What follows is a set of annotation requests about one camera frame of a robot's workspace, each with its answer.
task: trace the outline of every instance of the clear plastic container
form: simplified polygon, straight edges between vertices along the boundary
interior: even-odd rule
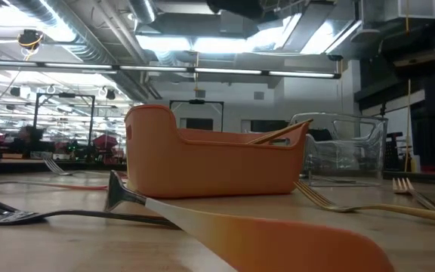
[[[338,113],[299,113],[290,125],[313,119],[302,174],[312,185],[380,184],[387,119]]]

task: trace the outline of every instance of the metal fork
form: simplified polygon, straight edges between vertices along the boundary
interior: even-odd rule
[[[96,212],[85,210],[60,210],[46,213],[25,212],[0,202],[0,226],[34,224],[44,221],[44,219],[47,217],[55,215],[81,215],[95,218],[111,218],[126,221],[143,222],[148,224],[158,224],[168,227],[176,227],[175,224],[160,216],[125,215],[111,212]]]
[[[88,173],[88,174],[96,174],[96,175],[108,175],[107,173],[99,173],[99,172],[88,172],[88,171],[77,171],[77,172],[65,172],[53,159],[43,159],[46,166],[55,174],[61,175],[61,176],[70,176],[75,173]]]
[[[46,166],[55,174],[67,176],[67,175],[73,175],[73,173],[65,172],[60,166],[57,165],[57,163],[52,159],[43,159]]]
[[[339,206],[321,194],[317,193],[312,188],[308,187],[301,181],[295,182],[296,187],[302,192],[311,202],[315,203],[322,209],[330,212],[355,212],[362,209],[377,209],[389,212],[397,212],[405,215],[417,216],[420,218],[427,218],[435,220],[435,211],[430,211],[426,209],[417,209],[404,206],[396,206],[389,204],[370,204],[364,206]]]
[[[414,197],[415,200],[419,202],[419,204],[423,205],[423,207],[435,211],[435,203],[428,199],[422,193],[419,193],[412,186],[409,178],[395,178],[392,179],[392,189],[394,193],[397,194],[410,194]]]

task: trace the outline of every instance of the table surface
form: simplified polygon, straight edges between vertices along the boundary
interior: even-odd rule
[[[102,175],[49,173],[0,175],[0,181],[104,185]],[[435,185],[415,184],[435,202]],[[380,187],[317,187],[334,202],[372,202],[420,207],[410,196]],[[65,190],[20,184],[0,185],[0,201],[22,210],[101,210],[105,191]],[[245,196],[166,201],[200,211],[305,221],[361,233],[389,256],[396,271],[435,271],[435,222],[383,211],[334,213],[318,209],[298,191],[281,196]],[[134,203],[115,212],[153,215]],[[48,223],[0,227],[0,271],[234,271],[182,230],[113,219],[57,216]]]

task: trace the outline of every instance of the wire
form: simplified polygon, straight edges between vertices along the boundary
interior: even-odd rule
[[[409,35],[411,32],[409,28],[409,0],[406,0],[406,35]]]
[[[33,55],[33,49],[34,49],[35,45],[31,46],[31,51],[30,54],[28,54],[25,58],[24,61],[28,61],[29,57],[31,57],[31,55]],[[5,91],[2,92],[2,94],[0,95],[0,99],[1,97],[5,96],[5,94],[8,92],[9,88],[13,85],[14,81],[16,80],[16,78],[20,75],[21,73],[21,69],[18,70],[18,73],[14,76],[14,78],[11,80],[11,82],[9,83],[9,85],[6,87]]]
[[[407,93],[407,132],[406,132],[406,165],[404,166],[404,172],[407,172],[407,163],[409,161],[409,126],[411,117],[411,79],[408,81],[408,93]]]

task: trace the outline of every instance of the orange basket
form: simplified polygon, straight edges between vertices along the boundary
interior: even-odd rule
[[[280,138],[177,128],[169,108],[143,105],[125,117],[128,187],[155,198],[290,193],[303,162],[308,123]]]

